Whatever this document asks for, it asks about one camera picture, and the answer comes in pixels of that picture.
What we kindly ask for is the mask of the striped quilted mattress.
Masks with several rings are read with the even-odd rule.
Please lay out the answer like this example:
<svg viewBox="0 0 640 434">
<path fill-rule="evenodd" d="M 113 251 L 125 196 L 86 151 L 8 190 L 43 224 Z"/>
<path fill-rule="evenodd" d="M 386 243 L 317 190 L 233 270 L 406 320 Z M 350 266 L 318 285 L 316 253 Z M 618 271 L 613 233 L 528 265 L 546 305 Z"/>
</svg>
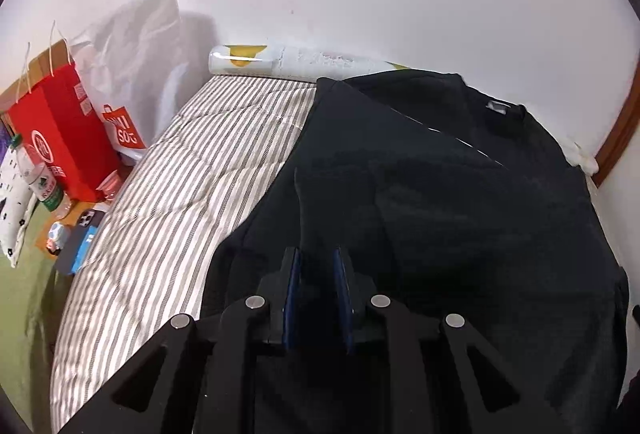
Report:
<svg viewBox="0 0 640 434">
<path fill-rule="evenodd" d="M 153 142 L 70 287 L 51 376 L 55 430 L 170 317 L 198 316 L 216 247 L 285 164 L 315 91 L 214 76 Z"/>
</svg>

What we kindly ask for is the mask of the blue and black box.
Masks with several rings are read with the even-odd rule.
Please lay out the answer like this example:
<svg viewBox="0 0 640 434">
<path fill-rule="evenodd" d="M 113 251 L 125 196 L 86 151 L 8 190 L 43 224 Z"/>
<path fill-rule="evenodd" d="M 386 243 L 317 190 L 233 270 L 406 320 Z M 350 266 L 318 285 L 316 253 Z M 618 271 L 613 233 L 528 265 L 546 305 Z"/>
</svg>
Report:
<svg viewBox="0 0 640 434">
<path fill-rule="evenodd" d="M 55 260 L 54 267 L 60 274 L 75 275 L 81 268 L 104 215 L 103 211 L 95 209 L 85 210 L 80 214 Z"/>
</svg>

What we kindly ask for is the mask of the brown wooden door frame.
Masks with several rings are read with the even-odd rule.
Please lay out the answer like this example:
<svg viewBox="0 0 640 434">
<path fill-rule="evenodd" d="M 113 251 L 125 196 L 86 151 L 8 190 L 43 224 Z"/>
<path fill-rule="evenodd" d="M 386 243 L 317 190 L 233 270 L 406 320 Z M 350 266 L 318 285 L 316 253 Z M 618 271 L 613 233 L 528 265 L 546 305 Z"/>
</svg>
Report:
<svg viewBox="0 0 640 434">
<path fill-rule="evenodd" d="M 611 131 L 596 154 L 598 172 L 592 176 L 593 183 L 600 187 L 613 171 L 636 132 L 640 119 L 640 64 L 637 64 L 628 96 L 616 118 Z"/>
</svg>

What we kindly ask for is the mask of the white plastic shopping bag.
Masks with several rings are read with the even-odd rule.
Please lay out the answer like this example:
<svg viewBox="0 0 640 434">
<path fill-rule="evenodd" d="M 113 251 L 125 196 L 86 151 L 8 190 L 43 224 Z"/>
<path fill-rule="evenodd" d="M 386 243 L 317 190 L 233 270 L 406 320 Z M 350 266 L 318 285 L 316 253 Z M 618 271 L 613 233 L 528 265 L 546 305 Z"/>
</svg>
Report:
<svg viewBox="0 0 640 434">
<path fill-rule="evenodd" d="M 213 20 L 178 0 L 132 0 L 70 40 L 70 56 L 114 149 L 142 159 L 209 78 Z"/>
</svg>

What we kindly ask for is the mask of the green bed sheet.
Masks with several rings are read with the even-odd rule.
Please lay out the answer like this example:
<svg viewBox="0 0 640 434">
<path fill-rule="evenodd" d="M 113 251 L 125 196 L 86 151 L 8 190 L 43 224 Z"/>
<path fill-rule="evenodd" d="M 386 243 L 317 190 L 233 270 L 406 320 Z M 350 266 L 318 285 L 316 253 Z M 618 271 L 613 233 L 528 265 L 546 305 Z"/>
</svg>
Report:
<svg viewBox="0 0 640 434">
<path fill-rule="evenodd" d="M 26 228 L 20 259 L 1 260 L 1 387 L 27 427 L 52 431 L 50 377 L 70 280 L 36 245 L 50 214 L 37 206 Z"/>
</svg>

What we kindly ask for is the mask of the white rolled paper with lemons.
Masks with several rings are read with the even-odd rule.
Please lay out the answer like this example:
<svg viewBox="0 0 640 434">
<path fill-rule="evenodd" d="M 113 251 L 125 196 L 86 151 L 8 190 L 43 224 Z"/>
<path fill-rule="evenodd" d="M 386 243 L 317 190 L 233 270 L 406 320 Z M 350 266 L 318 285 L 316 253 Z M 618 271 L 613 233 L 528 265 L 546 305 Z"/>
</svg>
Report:
<svg viewBox="0 0 640 434">
<path fill-rule="evenodd" d="M 599 171 L 592 154 L 539 123 L 525 106 L 482 93 L 457 73 L 286 45 L 217 45 L 208 70 L 214 76 L 345 82 L 500 168 L 547 173 L 566 163 L 588 176 Z"/>
</svg>

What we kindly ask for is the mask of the black sweatshirt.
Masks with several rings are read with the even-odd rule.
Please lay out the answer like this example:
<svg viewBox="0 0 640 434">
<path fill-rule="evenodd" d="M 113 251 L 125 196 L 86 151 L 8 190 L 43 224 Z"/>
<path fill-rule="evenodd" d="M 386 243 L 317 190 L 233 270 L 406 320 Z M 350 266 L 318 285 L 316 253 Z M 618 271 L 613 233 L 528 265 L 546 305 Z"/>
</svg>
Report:
<svg viewBox="0 0 640 434">
<path fill-rule="evenodd" d="M 382 343 L 344 347 L 332 256 L 413 313 L 459 314 L 575 433 L 604 433 L 627 361 L 628 279 L 582 170 L 521 106 L 454 74 L 322 79 L 268 191 L 209 266 L 202 311 L 302 256 L 296 351 L 250 372 L 259 433 L 385 433 Z"/>
</svg>

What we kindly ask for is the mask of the plastic water bottle green label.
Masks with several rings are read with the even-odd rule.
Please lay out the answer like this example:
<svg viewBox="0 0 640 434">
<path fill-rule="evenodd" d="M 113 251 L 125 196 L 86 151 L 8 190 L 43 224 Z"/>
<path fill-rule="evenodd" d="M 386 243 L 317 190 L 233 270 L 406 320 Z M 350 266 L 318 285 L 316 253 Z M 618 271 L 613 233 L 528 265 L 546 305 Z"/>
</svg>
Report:
<svg viewBox="0 0 640 434">
<path fill-rule="evenodd" d="M 57 220 L 62 220 L 72 209 L 73 203 L 47 163 L 34 146 L 24 141 L 21 134 L 13 136 L 11 147 L 15 151 L 17 167 L 24 182 L 46 209 Z"/>
</svg>

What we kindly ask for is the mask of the small white figurine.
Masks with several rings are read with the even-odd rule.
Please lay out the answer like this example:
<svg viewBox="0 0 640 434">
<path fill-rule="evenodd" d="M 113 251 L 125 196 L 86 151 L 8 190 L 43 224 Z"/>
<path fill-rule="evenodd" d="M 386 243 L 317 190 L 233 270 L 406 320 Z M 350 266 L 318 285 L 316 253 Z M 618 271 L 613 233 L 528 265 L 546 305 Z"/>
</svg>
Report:
<svg viewBox="0 0 640 434">
<path fill-rule="evenodd" d="M 47 233 L 47 240 L 46 240 L 47 251 L 54 256 L 58 256 L 58 254 L 60 254 L 62 249 L 64 248 L 65 243 L 70 238 L 71 233 L 72 233 L 72 228 L 70 228 L 70 226 L 65 225 L 59 220 L 56 220 L 50 226 L 49 231 Z"/>
</svg>

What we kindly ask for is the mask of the red paper shopping bag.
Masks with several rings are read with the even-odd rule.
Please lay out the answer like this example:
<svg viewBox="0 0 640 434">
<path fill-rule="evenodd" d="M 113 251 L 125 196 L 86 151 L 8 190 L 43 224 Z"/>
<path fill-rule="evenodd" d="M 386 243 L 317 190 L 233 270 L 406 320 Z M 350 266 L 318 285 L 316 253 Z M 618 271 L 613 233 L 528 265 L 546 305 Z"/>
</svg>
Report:
<svg viewBox="0 0 640 434">
<path fill-rule="evenodd" d="M 23 71 L 1 87 L 1 114 L 11 131 L 34 146 L 70 198 L 104 199 L 100 189 L 120 168 L 103 122 L 93 109 L 75 69 L 66 38 L 53 28 L 55 41 Z"/>
</svg>

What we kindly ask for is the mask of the white pillow with black dots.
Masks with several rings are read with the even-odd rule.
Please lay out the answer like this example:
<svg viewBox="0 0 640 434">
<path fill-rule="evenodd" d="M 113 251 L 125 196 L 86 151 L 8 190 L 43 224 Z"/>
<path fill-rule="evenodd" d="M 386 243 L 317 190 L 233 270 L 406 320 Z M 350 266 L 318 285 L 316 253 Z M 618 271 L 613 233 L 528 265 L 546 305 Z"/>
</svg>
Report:
<svg viewBox="0 0 640 434">
<path fill-rule="evenodd" d="M 12 268 L 18 263 L 26 229 L 38 199 L 21 176 L 16 152 L 6 150 L 1 165 L 0 241 Z"/>
</svg>

